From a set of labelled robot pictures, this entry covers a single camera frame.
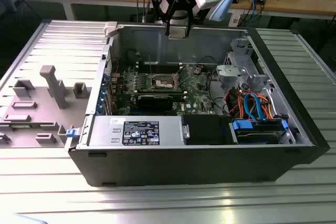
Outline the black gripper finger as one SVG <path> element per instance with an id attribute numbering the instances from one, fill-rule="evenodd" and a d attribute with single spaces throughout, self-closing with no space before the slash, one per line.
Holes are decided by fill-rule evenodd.
<path id="1" fill-rule="evenodd" d="M 172 24 L 185 27 L 185 36 L 188 37 L 193 23 L 194 0 L 175 0 L 175 11 L 172 16 Z"/>
<path id="2" fill-rule="evenodd" d="M 169 16 L 170 6 L 167 5 L 167 10 L 163 11 L 161 9 L 161 4 L 163 4 L 163 1 L 164 0 L 151 0 L 155 20 L 165 23 L 166 25 L 165 35 L 168 36 L 170 34 L 170 20 L 171 20 L 171 17 Z"/>

